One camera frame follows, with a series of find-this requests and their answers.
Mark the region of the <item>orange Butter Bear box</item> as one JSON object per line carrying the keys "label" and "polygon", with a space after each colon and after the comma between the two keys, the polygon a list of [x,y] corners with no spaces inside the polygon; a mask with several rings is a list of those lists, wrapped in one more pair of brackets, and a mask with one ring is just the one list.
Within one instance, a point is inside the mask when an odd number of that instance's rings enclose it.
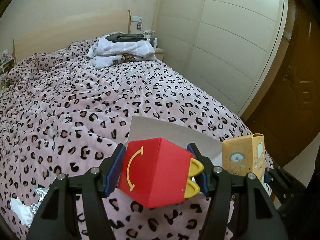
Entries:
{"label": "orange Butter Bear box", "polygon": [[222,166],[230,174],[254,173],[261,183],[266,168],[264,136],[254,133],[222,143]]}

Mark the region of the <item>red house-shaped box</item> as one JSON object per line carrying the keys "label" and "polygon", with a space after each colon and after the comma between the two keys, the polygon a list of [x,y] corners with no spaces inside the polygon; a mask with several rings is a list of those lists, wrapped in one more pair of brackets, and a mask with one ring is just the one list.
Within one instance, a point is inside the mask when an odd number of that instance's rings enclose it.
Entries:
{"label": "red house-shaped box", "polygon": [[189,150],[164,138],[127,145],[118,188],[147,208],[182,203],[200,193],[193,178],[203,164]]}

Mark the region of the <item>silver checkered foil bag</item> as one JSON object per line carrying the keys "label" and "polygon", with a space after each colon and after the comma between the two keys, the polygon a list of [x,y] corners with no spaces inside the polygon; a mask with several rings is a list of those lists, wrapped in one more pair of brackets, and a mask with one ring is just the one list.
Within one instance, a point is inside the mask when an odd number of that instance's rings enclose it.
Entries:
{"label": "silver checkered foil bag", "polygon": [[49,191],[49,188],[45,188],[45,187],[37,187],[35,188],[34,192],[36,193],[36,195],[38,195],[38,200],[36,202],[33,202],[30,205],[30,211],[32,213],[32,215],[35,217],[40,205],[42,204],[47,192]]}

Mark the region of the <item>brown wooden door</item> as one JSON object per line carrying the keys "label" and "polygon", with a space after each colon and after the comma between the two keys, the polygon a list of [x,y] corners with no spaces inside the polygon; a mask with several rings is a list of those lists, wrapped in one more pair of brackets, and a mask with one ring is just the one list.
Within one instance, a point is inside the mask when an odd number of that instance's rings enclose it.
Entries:
{"label": "brown wooden door", "polygon": [[319,134],[319,26],[301,0],[289,0],[284,42],[242,119],[262,133],[274,161],[285,166]]}

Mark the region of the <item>pink leopard print blanket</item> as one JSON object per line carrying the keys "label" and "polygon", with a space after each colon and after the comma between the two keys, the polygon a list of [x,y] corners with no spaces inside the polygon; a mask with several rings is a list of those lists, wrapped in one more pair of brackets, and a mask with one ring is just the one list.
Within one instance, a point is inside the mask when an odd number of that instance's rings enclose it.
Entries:
{"label": "pink leopard print blanket", "polygon": [[222,103],[163,62],[125,62],[96,69],[95,39],[73,42],[16,64],[1,96],[1,216],[18,239],[28,227],[10,201],[38,201],[38,187],[57,175],[100,165],[129,137],[133,116],[194,129],[218,141],[249,128]]}

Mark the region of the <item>white JINCE cardboard box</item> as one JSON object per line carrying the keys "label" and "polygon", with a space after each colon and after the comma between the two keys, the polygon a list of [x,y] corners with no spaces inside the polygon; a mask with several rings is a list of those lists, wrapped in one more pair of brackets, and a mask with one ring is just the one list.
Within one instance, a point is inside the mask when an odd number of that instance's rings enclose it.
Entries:
{"label": "white JINCE cardboard box", "polygon": [[220,141],[188,127],[133,116],[127,142],[152,138],[164,138],[182,148],[195,143],[203,156],[208,157],[215,166],[222,166],[222,143]]}

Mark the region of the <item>white wardrobe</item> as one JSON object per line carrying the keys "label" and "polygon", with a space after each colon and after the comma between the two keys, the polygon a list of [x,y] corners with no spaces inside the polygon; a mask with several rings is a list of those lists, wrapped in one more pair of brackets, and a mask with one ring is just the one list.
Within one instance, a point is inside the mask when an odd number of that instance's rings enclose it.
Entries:
{"label": "white wardrobe", "polygon": [[288,0],[161,0],[164,62],[235,114],[249,106],[280,45]]}

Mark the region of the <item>cluttered side shelf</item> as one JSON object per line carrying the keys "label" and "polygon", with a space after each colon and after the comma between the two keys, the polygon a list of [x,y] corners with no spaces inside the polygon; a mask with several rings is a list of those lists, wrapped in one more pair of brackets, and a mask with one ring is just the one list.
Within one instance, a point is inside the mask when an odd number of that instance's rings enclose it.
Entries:
{"label": "cluttered side shelf", "polygon": [[13,53],[10,53],[7,49],[1,52],[1,94],[5,91],[5,83],[7,75],[15,65],[15,58]]}

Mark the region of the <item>white bedside table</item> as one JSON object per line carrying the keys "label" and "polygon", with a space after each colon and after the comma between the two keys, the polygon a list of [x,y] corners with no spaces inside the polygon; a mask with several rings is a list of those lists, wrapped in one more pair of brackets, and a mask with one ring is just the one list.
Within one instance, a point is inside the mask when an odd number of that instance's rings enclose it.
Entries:
{"label": "white bedside table", "polygon": [[160,60],[163,61],[164,59],[164,50],[161,48],[156,48],[155,49],[155,57]]}

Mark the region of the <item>folded white towel clothes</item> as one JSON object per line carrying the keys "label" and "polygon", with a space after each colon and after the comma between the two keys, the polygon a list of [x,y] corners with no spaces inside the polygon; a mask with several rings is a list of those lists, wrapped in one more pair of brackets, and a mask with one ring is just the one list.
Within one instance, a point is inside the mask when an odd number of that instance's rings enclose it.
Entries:
{"label": "folded white towel clothes", "polygon": [[96,69],[103,69],[115,64],[155,61],[155,50],[148,40],[136,42],[112,42],[107,38],[110,34],[101,36],[97,42],[89,48],[86,55],[92,60]]}

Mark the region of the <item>beige wooden headboard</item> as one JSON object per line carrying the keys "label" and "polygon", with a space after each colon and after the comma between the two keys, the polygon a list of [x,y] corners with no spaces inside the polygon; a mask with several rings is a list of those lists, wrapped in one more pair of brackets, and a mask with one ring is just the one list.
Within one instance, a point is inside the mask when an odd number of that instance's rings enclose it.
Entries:
{"label": "beige wooden headboard", "polygon": [[43,25],[13,40],[13,54],[18,63],[33,53],[51,53],[72,42],[88,40],[112,32],[129,33],[129,10],[99,10],[69,16]]}

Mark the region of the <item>dark folded garment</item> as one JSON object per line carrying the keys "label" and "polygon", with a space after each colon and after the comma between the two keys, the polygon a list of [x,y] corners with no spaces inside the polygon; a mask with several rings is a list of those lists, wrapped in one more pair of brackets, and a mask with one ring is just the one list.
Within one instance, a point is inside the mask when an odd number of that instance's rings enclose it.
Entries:
{"label": "dark folded garment", "polygon": [[105,37],[106,40],[113,43],[117,42],[138,42],[138,41],[147,41],[148,39],[144,37],[143,34],[124,34],[124,33],[115,33]]}

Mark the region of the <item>wall socket with plug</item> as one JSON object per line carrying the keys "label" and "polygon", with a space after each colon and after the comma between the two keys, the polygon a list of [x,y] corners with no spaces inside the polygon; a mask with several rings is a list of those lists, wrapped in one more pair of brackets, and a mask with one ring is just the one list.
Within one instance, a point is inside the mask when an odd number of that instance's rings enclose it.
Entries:
{"label": "wall socket with plug", "polygon": [[142,29],[142,16],[131,16],[131,24],[133,25],[133,29],[141,30]]}

